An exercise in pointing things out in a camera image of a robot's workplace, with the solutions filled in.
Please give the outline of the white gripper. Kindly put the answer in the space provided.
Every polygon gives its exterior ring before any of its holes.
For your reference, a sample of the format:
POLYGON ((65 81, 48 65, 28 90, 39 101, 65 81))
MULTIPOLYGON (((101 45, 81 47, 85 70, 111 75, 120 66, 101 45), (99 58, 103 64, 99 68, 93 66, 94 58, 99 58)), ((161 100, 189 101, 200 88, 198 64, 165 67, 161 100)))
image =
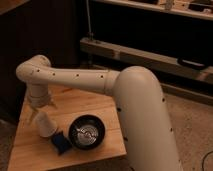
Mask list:
POLYGON ((35 123, 41 137, 51 137, 57 131, 57 123, 46 112, 40 111, 35 117, 35 123))

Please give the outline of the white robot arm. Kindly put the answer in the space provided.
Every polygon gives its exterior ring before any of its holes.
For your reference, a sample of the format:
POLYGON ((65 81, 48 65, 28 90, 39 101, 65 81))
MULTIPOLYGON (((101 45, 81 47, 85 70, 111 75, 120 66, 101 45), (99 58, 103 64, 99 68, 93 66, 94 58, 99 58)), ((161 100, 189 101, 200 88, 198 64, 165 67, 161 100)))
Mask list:
POLYGON ((61 69, 53 68, 47 57, 36 55, 17 66, 16 76, 26 84, 27 100, 34 108, 51 102, 50 84, 112 97, 134 171, 183 171, 164 94, 149 69, 61 69))

